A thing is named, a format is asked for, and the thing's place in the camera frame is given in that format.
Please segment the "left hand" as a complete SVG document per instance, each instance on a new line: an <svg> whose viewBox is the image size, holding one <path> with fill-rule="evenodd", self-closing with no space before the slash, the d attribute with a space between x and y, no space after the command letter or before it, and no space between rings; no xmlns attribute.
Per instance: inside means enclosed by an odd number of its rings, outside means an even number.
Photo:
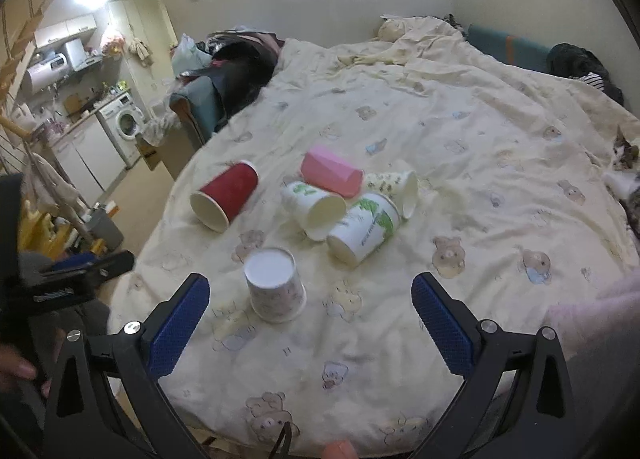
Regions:
<svg viewBox="0 0 640 459"><path fill-rule="evenodd" d="M0 345L0 389L9 392L18 380L32 381L38 372L33 364L18 353L17 349L6 344Z"/></svg>

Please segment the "right hand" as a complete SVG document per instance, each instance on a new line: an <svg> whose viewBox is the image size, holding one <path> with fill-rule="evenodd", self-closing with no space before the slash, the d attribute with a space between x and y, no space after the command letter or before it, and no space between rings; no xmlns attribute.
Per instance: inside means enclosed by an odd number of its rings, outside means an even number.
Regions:
<svg viewBox="0 0 640 459"><path fill-rule="evenodd" d="M358 453L348 439L329 443L322 451L321 459L358 459Z"/></svg>

